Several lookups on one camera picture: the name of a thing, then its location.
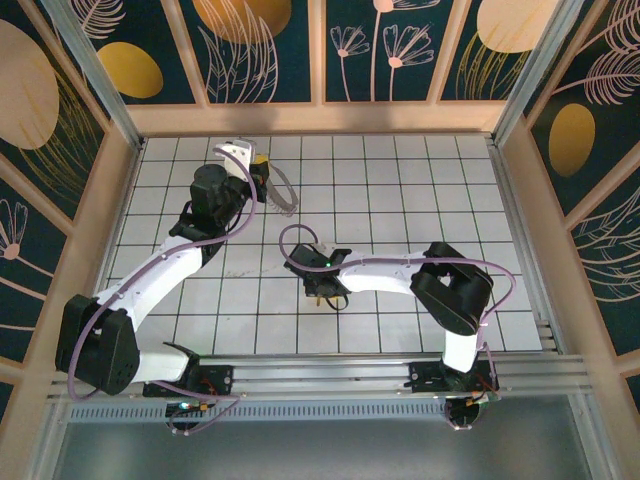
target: black grid line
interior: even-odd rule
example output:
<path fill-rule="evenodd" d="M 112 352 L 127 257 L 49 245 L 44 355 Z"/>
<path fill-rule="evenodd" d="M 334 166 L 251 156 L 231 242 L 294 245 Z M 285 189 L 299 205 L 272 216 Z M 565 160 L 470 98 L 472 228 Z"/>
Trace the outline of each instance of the black grid line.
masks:
<path fill-rule="evenodd" d="M 369 173 L 367 169 L 367 150 L 364 141 L 364 135 L 362 136 L 362 151 L 364 152 L 364 178 L 367 187 L 367 205 L 369 205 L 369 233 L 371 234 L 371 252 L 373 253 L 373 222 L 371 221 L 371 199 L 369 198 Z M 378 292 L 374 292 L 376 297 L 376 321 L 378 323 L 378 348 L 382 353 L 382 329 L 380 327 L 380 304 L 378 302 Z"/>

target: dark teal wallpaper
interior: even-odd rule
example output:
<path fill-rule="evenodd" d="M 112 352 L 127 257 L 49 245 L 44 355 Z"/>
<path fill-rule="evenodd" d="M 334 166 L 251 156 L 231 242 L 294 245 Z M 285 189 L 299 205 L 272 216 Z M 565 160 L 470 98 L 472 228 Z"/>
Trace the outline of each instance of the dark teal wallpaper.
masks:
<path fill-rule="evenodd" d="M 328 102 L 427 98 L 451 2 L 391 3 L 327 0 Z"/>
<path fill-rule="evenodd" d="M 580 8 L 580 12 L 578 12 L 578 17 L 576 18 L 576 21 L 571 27 L 571 30 L 569 31 L 564 41 L 562 42 L 562 45 L 558 49 L 558 53 L 553 59 L 553 62 L 551 62 L 551 65 L 549 65 L 549 68 L 547 68 L 547 71 L 545 72 L 544 76 L 540 79 L 540 83 L 538 83 L 538 86 L 536 87 L 535 91 L 531 95 L 531 98 L 529 99 L 529 102 L 527 102 L 526 107 L 524 107 L 523 113 L 525 117 L 529 116 L 529 112 L 531 112 L 531 109 L 538 101 L 538 98 L 540 97 L 542 90 L 544 90 L 544 88 L 547 85 L 547 80 L 549 76 L 555 71 L 556 67 L 558 66 L 558 63 L 560 62 L 560 60 L 562 60 L 562 57 L 564 57 L 564 54 L 567 51 L 567 48 L 569 47 L 569 44 L 575 37 L 576 32 L 580 28 L 580 25 L 582 25 L 584 17 L 586 17 L 587 13 L 589 13 L 589 10 L 591 10 L 591 7 L 593 6 L 593 2 L 594 0 L 584 0 L 582 7 Z"/>
<path fill-rule="evenodd" d="M 125 103 L 195 103 L 160 0 L 70 4 Z"/>
<path fill-rule="evenodd" d="M 24 359 L 65 241 L 0 180 L 0 356 Z"/>
<path fill-rule="evenodd" d="M 571 233 L 616 353 L 640 348 L 640 170 Z"/>
<path fill-rule="evenodd" d="M 638 32 L 640 5 L 609 2 L 531 129 L 565 214 L 640 141 Z"/>
<path fill-rule="evenodd" d="M 631 395 L 633 396 L 633 401 L 636 404 L 638 413 L 640 413 L 640 375 L 627 378 L 627 385 L 629 386 L 629 390 L 631 390 Z"/>
<path fill-rule="evenodd" d="M 0 158 L 70 218 L 104 131 L 17 3 L 0 6 Z"/>
<path fill-rule="evenodd" d="M 506 100 L 535 46 L 535 42 L 529 43 L 526 50 L 520 51 L 517 47 L 523 43 L 521 40 L 524 35 L 519 37 L 518 32 L 511 29 L 511 23 L 518 21 L 513 17 L 522 9 L 530 11 L 531 17 L 535 18 L 536 6 L 540 2 L 485 0 L 484 3 L 503 3 L 505 8 L 496 12 L 499 17 L 496 16 L 491 25 L 479 29 L 478 15 L 483 0 L 472 0 L 441 100 Z M 520 20 L 522 32 L 528 22 L 526 19 Z M 500 50 L 489 48 L 494 44 L 500 46 Z"/>
<path fill-rule="evenodd" d="M 307 0 L 180 5 L 211 103 L 311 101 Z"/>
<path fill-rule="evenodd" d="M 9 405 L 9 397 L 11 397 L 12 391 L 13 385 L 0 382 L 0 423 L 2 423 L 2 417 L 4 417 L 4 412 L 7 410 L 7 405 Z"/>

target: purple cable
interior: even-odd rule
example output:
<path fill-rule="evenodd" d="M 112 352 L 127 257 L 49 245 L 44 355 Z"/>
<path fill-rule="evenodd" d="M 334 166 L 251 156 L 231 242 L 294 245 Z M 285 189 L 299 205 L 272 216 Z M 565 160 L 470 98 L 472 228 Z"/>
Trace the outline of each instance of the purple cable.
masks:
<path fill-rule="evenodd" d="M 173 255 L 174 253 L 178 253 L 178 252 L 180 252 L 182 250 L 188 250 L 190 248 L 204 247 L 204 246 L 207 246 L 207 245 L 213 245 L 215 243 L 226 242 L 230 238 L 233 238 L 236 235 L 239 235 L 245 228 L 247 228 L 247 225 L 249 224 L 249 222 L 251 222 L 251 220 L 253 220 L 253 217 L 255 216 L 255 213 L 256 213 L 256 203 L 258 202 L 258 192 L 256 190 L 256 186 L 254 185 L 253 181 L 251 180 L 251 174 L 249 173 L 249 170 L 247 170 L 247 168 L 242 164 L 242 162 L 240 162 L 240 160 L 238 160 L 235 157 L 235 155 L 227 153 L 227 152 L 225 152 L 224 150 L 222 150 L 220 148 L 214 148 L 213 149 L 213 153 L 217 153 L 219 155 L 223 155 L 223 156 L 227 157 L 229 160 L 233 161 L 233 163 L 235 163 L 240 168 L 240 170 L 242 171 L 242 173 L 245 175 L 246 179 L 248 180 L 247 183 L 249 184 L 249 188 L 251 189 L 251 211 L 249 212 L 249 216 L 247 217 L 247 220 L 242 225 L 240 225 L 236 230 L 234 230 L 233 233 L 230 233 L 228 235 L 224 235 L 222 237 L 217 237 L 217 238 L 214 238 L 214 239 L 211 239 L 211 240 L 200 240 L 199 242 L 188 243 L 188 244 L 185 244 L 185 245 L 179 245 L 177 247 L 170 248 L 169 250 L 164 252 L 164 254 L 157 256 L 152 261 L 150 261 L 147 265 L 145 265 L 139 271 L 137 271 L 129 280 L 127 280 L 122 285 L 122 287 L 120 287 L 106 302 L 104 302 L 104 304 L 101 305 L 100 308 L 98 308 L 98 310 L 91 316 L 91 318 L 89 319 L 89 321 L 85 325 L 85 327 L 82 330 L 82 332 L 80 332 L 80 335 L 78 336 L 78 341 L 76 342 L 76 346 L 73 349 L 73 353 L 71 355 L 71 362 L 69 363 L 69 371 L 67 373 L 67 390 L 69 391 L 69 396 L 74 401 L 78 402 L 78 401 L 81 401 L 81 400 L 86 400 L 86 399 L 92 397 L 93 395 L 95 395 L 98 392 L 98 389 L 96 388 L 93 392 L 89 393 L 88 395 L 85 395 L 85 396 L 82 396 L 82 397 L 78 396 L 77 393 L 76 393 L 76 389 L 75 389 L 74 378 L 75 378 L 75 374 L 76 374 L 76 368 L 78 367 L 78 359 L 80 357 L 80 352 L 82 351 L 82 347 L 84 345 L 84 342 L 87 340 L 87 337 L 89 336 L 89 333 L 91 332 L 91 329 L 93 328 L 95 323 L 98 321 L 98 318 L 100 318 L 100 315 L 102 315 L 118 298 L 122 298 L 122 295 L 124 295 L 124 293 L 127 290 L 129 290 L 138 280 L 140 280 L 140 278 L 142 278 L 149 270 L 151 270 L 158 263 L 166 260 L 168 257 Z M 166 388 L 168 390 L 173 390 L 174 392 L 180 393 L 180 394 L 183 394 L 183 395 L 196 397 L 196 398 L 199 398 L 199 396 L 202 396 L 202 394 L 199 394 L 199 393 L 196 393 L 196 392 L 189 392 L 187 390 L 178 389 L 177 387 L 174 387 L 173 385 L 170 385 L 168 383 L 164 383 L 164 382 L 152 382 L 152 383 L 155 383 L 157 385 L 162 384 L 161 385 L 162 387 L 164 387 L 164 388 Z M 238 402 L 238 400 L 236 400 L 236 402 L 234 402 L 231 405 L 231 407 L 235 406 L 237 402 Z"/>
<path fill-rule="evenodd" d="M 504 273 L 509 278 L 509 280 L 511 281 L 511 286 L 509 287 L 509 291 L 506 293 L 506 295 L 504 297 L 502 297 L 500 300 L 498 300 L 493 307 L 491 307 L 489 310 L 487 310 L 482 315 L 482 317 L 480 317 L 480 321 L 484 320 L 489 315 L 491 315 L 493 312 L 495 312 L 496 309 L 500 305 L 502 305 L 509 298 L 509 296 L 511 296 L 511 294 L 513 293 L 513 290 L 515 289 L 515 286 L 516 286 L 516 278 L 506 268 L 501 267 L 500 265 L 497 265 L 495 263 L 486 262 L 484 260 L 475 260 L 475 259 L 472 259 L 472 258 L 447 258 L 447 257 L 442 257 L 442 258 L 407 258 L 407 259 L 404 259 L 404 260 L 403 259 L 399 259 L 399 258 L 368 258 L 368 259 L 363 259 L 363 260 L 352 260 L 350 262 L 341 263 L 339 265 L 332 265 L 330 267 L 307 267 L 307 266 L 302 265 L 302 264 L 296 262 L 295 260 L 293 260 L 287 254 L 287 252 L 284 249 L 284 234 L 287 233 L 292 228 L 299 228 L 299 229 L 301 228 L 301 229 L 306 230 L 307 232 L 311 233 L 315 243 L 318 243 L 318 236 L 316 235 L 316 232 L 314 232 L 313 229 L 311 229 L 311 227 L 308 227 L 307 225 L 302 225 L 301 223 L 295 223 L 293 225 L 289 225 L 288 227 L 285 227 L 282 230 L 282 232 L 280 232 L 280 238 L 278 239 L 278 246 L 280 247 L 280 253 L 282 253 L 282 256 L 287 260 L 287 262 L 289 262 L 294 267 L 296 267 L 296 268 L 298 268 L 298 269 L 300 269 L 302 271 L 305 271 L 305 272 L 325 273 L 325 272 L 333 272 L 334 270 L 341 270 L 343 268 L 353 267 L 353 266 L 356 266 L 356 265 L 371 265 L 371 264 L 422 265 L 422 264 L 425 264 L 425 263 L 453 263 L 453 264 L 462 264 L 462 265 L 475 265 L 477 267 L 494 268 L 494 269 Z"/>

